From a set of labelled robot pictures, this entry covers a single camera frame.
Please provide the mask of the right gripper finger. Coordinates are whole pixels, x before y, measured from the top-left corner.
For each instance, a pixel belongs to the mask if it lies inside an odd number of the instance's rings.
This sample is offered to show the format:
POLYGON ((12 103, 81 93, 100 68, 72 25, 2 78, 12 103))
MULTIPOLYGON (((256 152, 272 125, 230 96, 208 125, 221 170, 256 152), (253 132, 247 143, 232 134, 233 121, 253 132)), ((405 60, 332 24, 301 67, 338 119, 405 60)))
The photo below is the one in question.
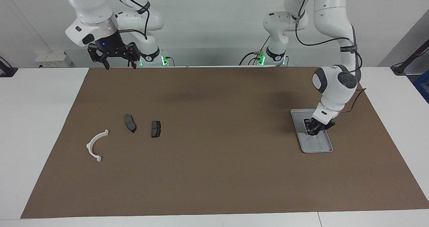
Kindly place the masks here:
POLYGON ((137 68, 137 64, 140 61, 141 58, 141 52, 138 49, 135 42, 131 42, 130 44, 126 45, 126 57, 127 60, 130 62, 133 69, 137 68))
POLYGON ((101 64, 103 64, 103 66, 106 70, 109 70, 110 65, 107 61, 107 58, 109 57, 108 53, 99 49, 98 46, 94 43, 88 44, 87 51, 88 51, 90 58, 93 62, 101 63, 101 64))

